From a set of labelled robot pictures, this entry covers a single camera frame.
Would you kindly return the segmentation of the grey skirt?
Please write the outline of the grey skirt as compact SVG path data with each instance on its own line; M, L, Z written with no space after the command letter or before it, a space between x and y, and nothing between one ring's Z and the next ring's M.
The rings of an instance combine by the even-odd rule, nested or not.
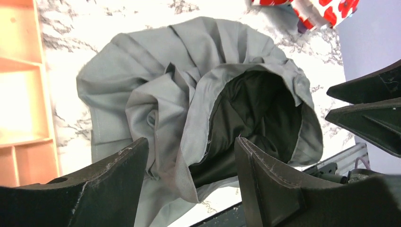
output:
M92 119L92 160L149 142L137 227L166 227L214 190L237 186L242 136L293 167L323 137L304 72L248 25L197 17L117 34L77 75Z

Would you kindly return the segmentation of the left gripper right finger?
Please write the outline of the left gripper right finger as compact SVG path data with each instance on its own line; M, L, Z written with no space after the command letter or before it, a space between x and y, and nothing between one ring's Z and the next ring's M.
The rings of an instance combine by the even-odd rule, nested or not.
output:
M398 227L401 178L374 174L349 184L300 172L246 138L235 160L249 227Z

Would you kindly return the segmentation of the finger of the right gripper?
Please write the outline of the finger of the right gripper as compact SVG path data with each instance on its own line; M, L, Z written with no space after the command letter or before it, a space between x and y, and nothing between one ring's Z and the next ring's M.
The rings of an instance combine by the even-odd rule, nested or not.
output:
M374 103L401 97L401 61L368 75L332 86L327 95L350 104Z
M401 156L400 98L334 109L325 119L392 156Z

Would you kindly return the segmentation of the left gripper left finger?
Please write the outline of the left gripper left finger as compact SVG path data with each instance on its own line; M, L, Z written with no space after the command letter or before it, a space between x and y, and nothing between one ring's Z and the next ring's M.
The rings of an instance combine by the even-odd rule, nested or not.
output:
M148 159L140 138L46 184L1 187L3 227L132 227Z

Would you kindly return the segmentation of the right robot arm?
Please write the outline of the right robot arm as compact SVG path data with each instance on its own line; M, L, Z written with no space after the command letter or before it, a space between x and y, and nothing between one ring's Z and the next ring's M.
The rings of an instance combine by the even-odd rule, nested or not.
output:
M328 89L327 95L350 105L332 110L326 120L364 139L384 152L401 157L401 62ZM374 174L367 146L357 143L304 173L346 184Z

